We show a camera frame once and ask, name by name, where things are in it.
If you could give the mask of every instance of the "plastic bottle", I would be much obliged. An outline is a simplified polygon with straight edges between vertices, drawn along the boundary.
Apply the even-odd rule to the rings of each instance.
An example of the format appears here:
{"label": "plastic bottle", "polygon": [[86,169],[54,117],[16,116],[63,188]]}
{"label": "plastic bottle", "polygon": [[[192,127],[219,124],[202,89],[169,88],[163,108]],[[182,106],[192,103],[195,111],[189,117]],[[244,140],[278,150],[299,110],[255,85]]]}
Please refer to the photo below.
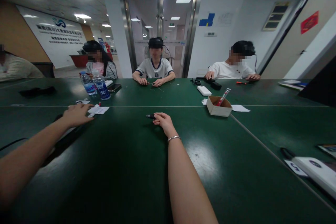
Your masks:
{"label": "plastic bottle", "polygon": [[94,84],[93,80],[85,73],[85,71],[82,71],[80,73],[80,79],[84,85],[84,88],[86,92],[92,97],[97,94],[97,87]]}
{"label": "plastic bottle", "polygon": [[93,82],[95,83],[98,93],[100,95],[100,98],[102,100],[108,100],[111,98],[110,92],[107,90],[106,84],[105,84],[105,80],[99,75],[98,70],[93,69],[92,70],[92,74],[93,74]]}

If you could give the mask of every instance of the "silver bracelet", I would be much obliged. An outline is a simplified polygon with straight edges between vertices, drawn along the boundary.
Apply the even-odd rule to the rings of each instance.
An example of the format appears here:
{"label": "silver bracelet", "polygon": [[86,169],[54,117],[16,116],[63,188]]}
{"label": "silver bracelet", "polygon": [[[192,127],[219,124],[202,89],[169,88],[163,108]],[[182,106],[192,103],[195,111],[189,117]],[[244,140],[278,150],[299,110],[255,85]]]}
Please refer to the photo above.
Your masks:
{"label": "silver bracelet", "polygon": [[174,138],[179,138],[180,140],[182,140],[179,136],[172,136],[171,138],[168,139],[167,142],[169,143],[169,141],[172,140],[172,139],[174,139]]}

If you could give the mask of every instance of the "chair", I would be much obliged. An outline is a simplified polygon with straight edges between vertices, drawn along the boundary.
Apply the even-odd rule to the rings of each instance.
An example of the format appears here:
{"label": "chair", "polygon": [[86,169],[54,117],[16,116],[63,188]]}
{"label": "chair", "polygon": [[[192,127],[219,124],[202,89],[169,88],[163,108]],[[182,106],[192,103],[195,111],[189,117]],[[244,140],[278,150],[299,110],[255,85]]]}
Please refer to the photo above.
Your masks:
{"label": "chair", "polygon": [[32,62],[46,78],[55,78],[54,65],[51,62]]}

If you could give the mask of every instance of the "red sign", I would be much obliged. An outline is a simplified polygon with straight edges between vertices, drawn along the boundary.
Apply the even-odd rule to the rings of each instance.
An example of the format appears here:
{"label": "red sign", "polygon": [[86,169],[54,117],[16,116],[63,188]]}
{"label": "red sign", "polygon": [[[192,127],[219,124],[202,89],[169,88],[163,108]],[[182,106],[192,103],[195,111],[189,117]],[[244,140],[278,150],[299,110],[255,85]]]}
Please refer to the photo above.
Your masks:
{"label": "red sign", "polygon": [[319,22],[319,11],[315,12],[309,18],[301,23],[301,34],[306,33]]}

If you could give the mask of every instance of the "cardboard box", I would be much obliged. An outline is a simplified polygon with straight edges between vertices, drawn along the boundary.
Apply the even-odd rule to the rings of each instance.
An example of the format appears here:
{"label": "cardboard box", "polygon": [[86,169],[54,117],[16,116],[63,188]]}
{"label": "cardboard box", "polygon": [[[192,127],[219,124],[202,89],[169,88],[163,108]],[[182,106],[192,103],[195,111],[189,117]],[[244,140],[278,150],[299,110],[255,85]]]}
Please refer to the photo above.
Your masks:
{"label": "cardboard box", "polygon": [[209,96],[206,102],[206,106],[210,115],[228,117],[232,111],[231,104],[227,99],[224,99],[220,107],[215,106],[222,97],[221,96]]}

